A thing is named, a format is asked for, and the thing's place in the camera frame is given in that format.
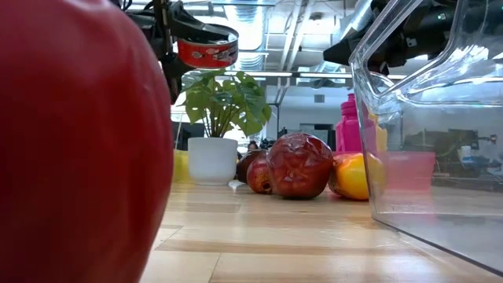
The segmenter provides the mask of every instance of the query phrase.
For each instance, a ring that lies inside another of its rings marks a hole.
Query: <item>plant pot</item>
[[[193,182],[226,186],[236,174],[237,141],[228,138],[189,138],[189,173]]]

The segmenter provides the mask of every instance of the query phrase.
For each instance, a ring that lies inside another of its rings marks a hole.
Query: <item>wooden table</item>
[[[368,203],[230,185],[173,185],[142,283],[503,282],[380,226]]]

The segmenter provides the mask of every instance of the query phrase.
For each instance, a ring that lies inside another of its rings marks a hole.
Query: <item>plastic bin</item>
[[[502,275],[503,1],[458,0],[445,50],[378,90],[368,59],[421,3],[389,1],[350,58],[360,125],[367,108],[387,131],[373,218]]]

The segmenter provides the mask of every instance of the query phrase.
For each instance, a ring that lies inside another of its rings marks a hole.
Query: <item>ceiling pipe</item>
[[[288,56],[288,51],[290,50],[290,45],[292,44],[293,35],[297,29],[297,21],[299,21],[300,6],[302,5],[302,0],[295,0],[292,12],[292,21],[290,22],[290,28],[288,29],[285,46],[283,47],[283,53],[281,54],[280,65],[278,71],[283,71],[285,66],[286,57]]]
[[[307,2],[306,10],[304,11],[304,18],[302,19],[302,23],[300,24],[299,32],[297,32],[296,40],[293,43],[293,51],[292,54],[290,54],[290,58],[288,59],[288,64],[286,66],[287,71],[292,70],[293,62],[297,57],[297,52],[299,52],[300,43],[302,43],[302,38],[307,27],[307,22],[309,22],[311,11],[313,10],[315,2],[316,0],[309,0]]]

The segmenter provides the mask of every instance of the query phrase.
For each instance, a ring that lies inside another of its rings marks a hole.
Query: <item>red apple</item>
[[[267,160],[258,158],[251,162],[246,174],[246,180],[250,188],[256,193],[271,194],[269,169],[267,168]]]
[[[332,150],[306,133],[286,134],[267,154],[273,193],[288,199],[312,199],[326,187],[332,171]]]
[[[236,176],[239,182],[246,183],[246,174],[248,173],[248,167],[257,158],[266,157],[267,150],[265,149],[255,149],[247,152],[237,163],[236,166]]]

